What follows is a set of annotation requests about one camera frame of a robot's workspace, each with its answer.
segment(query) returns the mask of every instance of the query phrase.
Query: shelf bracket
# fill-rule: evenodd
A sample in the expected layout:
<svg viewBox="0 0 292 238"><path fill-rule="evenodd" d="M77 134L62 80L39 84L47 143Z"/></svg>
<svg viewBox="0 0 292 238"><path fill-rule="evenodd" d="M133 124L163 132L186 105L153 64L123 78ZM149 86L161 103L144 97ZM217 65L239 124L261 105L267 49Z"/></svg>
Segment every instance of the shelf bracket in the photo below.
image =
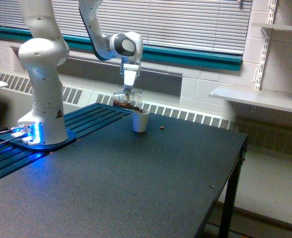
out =
<svg viewBox="0 0 292 238"><path fill-rule="evenodd" d="M252 105L250 107L250 112L252 112L252 113L256 112L256 106L255 105Z"/></svg>
<svg viewBox="0 0 292 238"><path fill-rule="evenodd" d="M265 35L266 38L270 38L271 33L272 33L272 29L262 27L262 32L263 32L263 34Z"/></svg>
<svg viewBox="0 0 292 238"><path fill-rule="evenodd" d="M268 24L274 23L277 2L278 2L277 0L269 0L270 16L269 16ZM253 79L255 83L255 87L254 87L255 90L261 90L261 83L262 83L262 79L264 75L264 69L266 65L266 59L267 59L267 53L269 49L272 29L262 27L262 32L265 35L265 39L264 39L264 45L263 45L263 51L261 55L260 64L255 69L255 74L254 74L254 79Z"/></svg>

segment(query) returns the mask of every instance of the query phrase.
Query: heating vent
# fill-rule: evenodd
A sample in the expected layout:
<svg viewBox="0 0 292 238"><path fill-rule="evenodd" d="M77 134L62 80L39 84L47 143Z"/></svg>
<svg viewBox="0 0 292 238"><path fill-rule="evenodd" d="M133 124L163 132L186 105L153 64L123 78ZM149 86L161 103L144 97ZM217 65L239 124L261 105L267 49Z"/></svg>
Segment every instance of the heating vent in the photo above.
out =
<svg viewBox="0 0 292 238"><path fill-rule="evenodd" d="M7 83L7 89L32 94L31 83L28 78L0 73L0 81ZM83 90L63 87L63 101L77 105Z"/></svg>
<svg viewBox="0 0 292 238"><path fill-rule="evenodd" d="M105 94L98 94L96 102L111 105L113 103L113 98ZM248 123L237 123L213 115L199 113L192 110L181 110L180 108L151 102L143 103L142 109L167 117L174 117L218 128L247 133L249 135L249 145L292 155L292 133L280 131L279 128L273 129L255 126Z"/></svg>

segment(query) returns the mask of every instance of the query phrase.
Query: warning label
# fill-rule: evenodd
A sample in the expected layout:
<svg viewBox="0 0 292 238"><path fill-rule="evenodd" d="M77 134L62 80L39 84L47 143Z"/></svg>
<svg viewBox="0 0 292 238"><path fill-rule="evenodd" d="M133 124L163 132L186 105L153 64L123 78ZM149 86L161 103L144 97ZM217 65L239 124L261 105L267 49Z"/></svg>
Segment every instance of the warning label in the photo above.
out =
<svg viewBox="0 0 292 238"><path fill-rule="evenodd" d="M57 116L56 116L56 119L57 119L57 118L61 118L61 117L63 117L63 114L62 114L62 112L61 112L61 109L59 109L58 114L57 114Z"/></svg>

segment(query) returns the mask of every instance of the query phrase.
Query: clear plastic container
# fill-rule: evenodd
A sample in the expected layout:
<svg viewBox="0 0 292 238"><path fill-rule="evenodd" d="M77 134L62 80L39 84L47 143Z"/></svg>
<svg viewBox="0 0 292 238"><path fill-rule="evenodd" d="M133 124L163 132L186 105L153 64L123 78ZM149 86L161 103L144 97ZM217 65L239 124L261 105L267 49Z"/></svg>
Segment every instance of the clear plastic container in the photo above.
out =
<svg viewBox="0 0 292 238"><path fill-rule="evenodd" d="M142 92L133 91L130 95L125 95L124 92L115 92L113 93L113 106L141 112Z"/></svg>

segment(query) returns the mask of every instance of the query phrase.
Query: blue metal rail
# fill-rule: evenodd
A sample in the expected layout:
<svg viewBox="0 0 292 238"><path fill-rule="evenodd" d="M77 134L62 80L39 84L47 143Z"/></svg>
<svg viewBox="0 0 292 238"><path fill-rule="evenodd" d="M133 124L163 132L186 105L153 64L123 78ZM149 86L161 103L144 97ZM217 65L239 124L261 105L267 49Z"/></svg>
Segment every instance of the blue metal rail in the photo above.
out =
<svg viewBox="0 0 292 238"><path fill-rule="evenodd" d="M92 104L65 115L66 127L82 138L115 121L130 112L101 104ZM13 144L0 145L0 178L48 155L49 152L35 152Z"/></svg>

